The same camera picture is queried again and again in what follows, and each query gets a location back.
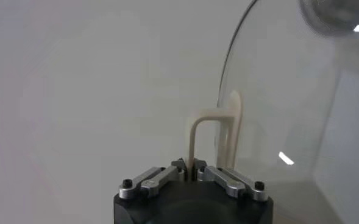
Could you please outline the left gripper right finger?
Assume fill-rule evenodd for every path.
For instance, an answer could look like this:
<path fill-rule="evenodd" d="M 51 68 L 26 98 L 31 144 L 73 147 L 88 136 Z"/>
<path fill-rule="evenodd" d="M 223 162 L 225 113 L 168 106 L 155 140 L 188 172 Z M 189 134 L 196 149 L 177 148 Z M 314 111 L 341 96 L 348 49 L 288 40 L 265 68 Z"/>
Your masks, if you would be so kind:
<path fill-rule="evenodd" d="M 197 181 L 211 181 L 222 187 L 229 197 L 248 196 L 253 201 L 267 201 L 266 185 L 230 168 L 208 166 L 204 160 L 194 160 L 194 177 Z"/>

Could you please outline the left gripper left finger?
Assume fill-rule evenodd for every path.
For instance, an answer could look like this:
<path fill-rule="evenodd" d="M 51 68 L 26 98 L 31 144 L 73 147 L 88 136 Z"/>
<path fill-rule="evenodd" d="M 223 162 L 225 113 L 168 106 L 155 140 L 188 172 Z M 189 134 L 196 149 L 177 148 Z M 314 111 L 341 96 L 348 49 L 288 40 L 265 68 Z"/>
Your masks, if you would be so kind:
<path fill-rule="evenodd" d="M 125 179 L 119 186 L 118 197 L 123 200 L 133 200 L 144 196 L 155 197 L 170 181 L 185 181 L 187 167 L 185 161 L 180 158 L 172 161 L 168 167 L 151 167 L 133 179 Z"/>

